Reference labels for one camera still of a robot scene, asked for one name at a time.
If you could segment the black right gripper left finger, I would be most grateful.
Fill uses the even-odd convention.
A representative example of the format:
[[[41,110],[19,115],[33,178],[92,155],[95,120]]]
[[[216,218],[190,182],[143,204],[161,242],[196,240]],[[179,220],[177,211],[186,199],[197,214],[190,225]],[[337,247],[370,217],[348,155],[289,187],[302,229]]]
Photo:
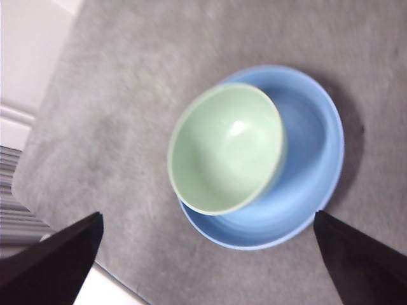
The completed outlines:
[[[73,304],[104,233],[95,212],[24,251],[1,259],[1,304]]]

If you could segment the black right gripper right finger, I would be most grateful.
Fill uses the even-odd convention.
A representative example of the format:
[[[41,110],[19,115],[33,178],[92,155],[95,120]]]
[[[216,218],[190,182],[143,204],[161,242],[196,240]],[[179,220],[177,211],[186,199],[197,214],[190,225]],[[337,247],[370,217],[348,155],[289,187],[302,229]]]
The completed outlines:
[[[323,210],[313,229],[343,304],[406,304],[406,256]]]

